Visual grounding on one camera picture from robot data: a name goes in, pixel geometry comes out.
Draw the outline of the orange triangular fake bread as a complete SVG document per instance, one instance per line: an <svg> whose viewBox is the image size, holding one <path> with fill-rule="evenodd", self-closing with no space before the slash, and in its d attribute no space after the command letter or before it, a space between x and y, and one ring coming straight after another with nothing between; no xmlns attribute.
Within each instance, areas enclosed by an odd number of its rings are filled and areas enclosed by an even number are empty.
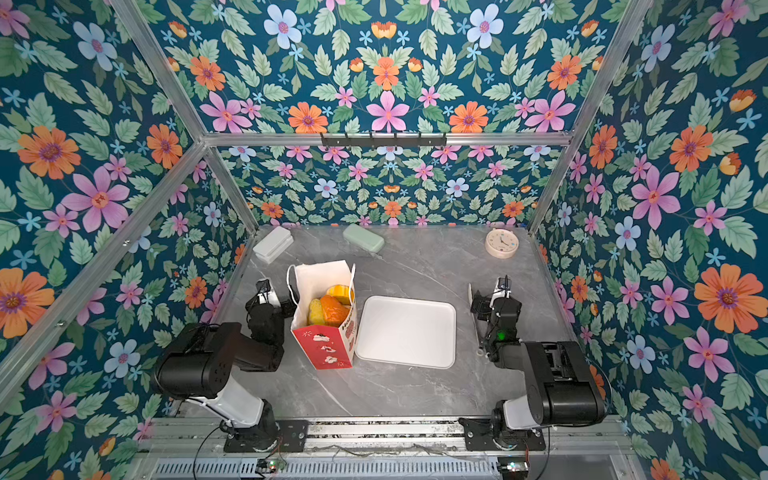
<svg viewBox="0 0 768 480"><path fill-rule="evenodd" d="M347 319L350 313L350 307L342 305L336 299L324 295L320 298L325 314L326 324L334 328L340 327Z"/></svg>

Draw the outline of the red white paper bag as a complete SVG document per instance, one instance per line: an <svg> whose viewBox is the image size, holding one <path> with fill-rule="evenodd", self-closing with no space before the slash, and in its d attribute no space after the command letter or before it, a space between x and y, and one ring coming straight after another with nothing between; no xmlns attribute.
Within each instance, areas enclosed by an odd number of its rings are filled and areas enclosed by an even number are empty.
<svg viewBox="0 0 768 480"><path fill-rule="evenodd" d="M343 260L291 265L286 273L295 306L291 332L317 370L353 366L358 318L356 267Z"/></svg>

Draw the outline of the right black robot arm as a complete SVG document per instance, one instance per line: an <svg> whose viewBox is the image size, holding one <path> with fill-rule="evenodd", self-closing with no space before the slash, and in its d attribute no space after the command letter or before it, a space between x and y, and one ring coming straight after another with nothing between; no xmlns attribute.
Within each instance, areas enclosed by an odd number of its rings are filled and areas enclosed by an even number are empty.
<svg viewBox="0 0 768 480"><path fill-rule="evenodd" d="M502 370L523 374L525 393L496 403L488 435L510 449L525 433L545 427L591 427L606 418L605 395L574 341L533 341L518 336L522 303L510 279L499 277L491 294L468 289L479 353Z"/></svg>

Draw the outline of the steel tongs white tips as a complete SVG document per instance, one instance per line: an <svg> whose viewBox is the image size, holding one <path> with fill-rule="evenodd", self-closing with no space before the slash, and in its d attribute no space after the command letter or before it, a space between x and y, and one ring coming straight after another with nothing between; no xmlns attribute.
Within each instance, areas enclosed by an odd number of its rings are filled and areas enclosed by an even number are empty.
<svg viewBox="0 0 768 480"><path fill-rule="evenodd" d="M483 337L480 330L480 307L483 304L483 296L476 292L472 284L468 285L468 302L470 307L470 314L472 316L472 324L475 328L476 338L477 338L477 354L482 356L484 352L483 347Z"/></svg>

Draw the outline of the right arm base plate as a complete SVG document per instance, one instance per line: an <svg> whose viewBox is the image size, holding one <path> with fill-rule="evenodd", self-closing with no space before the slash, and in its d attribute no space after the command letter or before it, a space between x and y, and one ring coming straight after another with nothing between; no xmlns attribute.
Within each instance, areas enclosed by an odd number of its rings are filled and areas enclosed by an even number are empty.
<svg viewBox="0 0 768 480"><path fill-rule="evenodd" d="M501 420L490 417L460 417L468 451L543 452L545 438L540 430L510 430Z"/></svg>

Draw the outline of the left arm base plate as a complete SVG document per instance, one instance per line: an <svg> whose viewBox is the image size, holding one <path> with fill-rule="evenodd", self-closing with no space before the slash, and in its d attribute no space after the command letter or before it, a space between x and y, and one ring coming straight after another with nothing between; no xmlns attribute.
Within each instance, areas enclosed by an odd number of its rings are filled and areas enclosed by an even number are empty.
<svg viewBox="0 0 768 480"><path fill-rule="evenodd" d="M308 439L306 420L265 420L249 428L225 427L225 453L300 453Z"/></svg>

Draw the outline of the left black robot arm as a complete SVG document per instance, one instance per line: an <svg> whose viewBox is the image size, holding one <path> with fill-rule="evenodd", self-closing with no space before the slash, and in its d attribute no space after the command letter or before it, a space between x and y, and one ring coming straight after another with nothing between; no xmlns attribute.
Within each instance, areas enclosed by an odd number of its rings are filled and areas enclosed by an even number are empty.
<svg viewBox="0 0 768 480"><path fill-rule="evenodd" d="M256 283L245 310L248 335L237 322L184 327L165 347L151 383L157 392L219 417L219 429L228 435L228 450L265 451L279 439L272 406L249 393L232 372L278 370L284 355L285 312L267 278Z"/></svg>

